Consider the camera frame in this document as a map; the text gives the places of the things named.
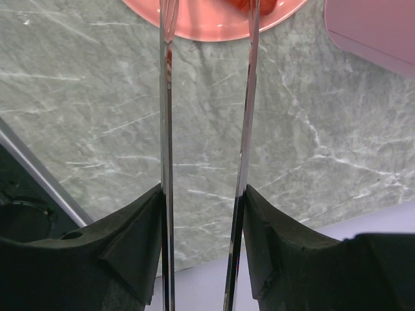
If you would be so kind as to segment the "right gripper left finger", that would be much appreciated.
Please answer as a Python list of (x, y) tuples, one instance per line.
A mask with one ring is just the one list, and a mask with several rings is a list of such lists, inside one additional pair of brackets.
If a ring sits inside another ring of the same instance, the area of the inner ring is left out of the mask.
[(1, 239), (2, 310), (144, 310), (161, 252), (162, 191), (59, 239)]

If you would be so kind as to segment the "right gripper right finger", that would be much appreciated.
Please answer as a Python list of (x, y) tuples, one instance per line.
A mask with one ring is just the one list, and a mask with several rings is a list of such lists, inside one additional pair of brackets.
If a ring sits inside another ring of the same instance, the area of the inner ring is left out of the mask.
[(248, 269), (261, 310), (414, 309), (414, 235), (339, 241), (279, 211), (253, 187), (244, 198)]

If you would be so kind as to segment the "metal food tongs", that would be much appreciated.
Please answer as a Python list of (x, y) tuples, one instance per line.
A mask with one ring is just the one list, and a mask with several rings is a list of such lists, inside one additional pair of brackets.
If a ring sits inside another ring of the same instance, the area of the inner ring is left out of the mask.
[[(160, 143), (161, 188), (164, 215), (161, 225), (161, 258), (163, 279), (163, 309), (175, 309), (174, 283), (174, 208), (172, 168), (172, 45), (178, 19), (178, 1), (160, 1)], [(230, 250), (224, 291), (224, 310), (236, 309), (237, 282), (243, 236), (244, 210), (248, 177), (249, 150), (252, 137), (255, 90), (257, 82), (257, 57), (259, 46), (259, 1), (248, 13), (250, 54), (244, 119), (239, 153), (239, 170), (233, 208)]]

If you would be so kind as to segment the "red sausage toy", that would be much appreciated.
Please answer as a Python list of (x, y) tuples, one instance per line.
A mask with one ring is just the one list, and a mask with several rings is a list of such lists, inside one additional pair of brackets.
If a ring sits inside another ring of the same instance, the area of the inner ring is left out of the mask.
[[(225, 0), (225, 2), (244, 14), (249, 13), (257, 4), (257, 1), (251, 0)], [(277, 0), (259, 0), (259, 15), (270, 15), (276, 9), (277, 3)]]

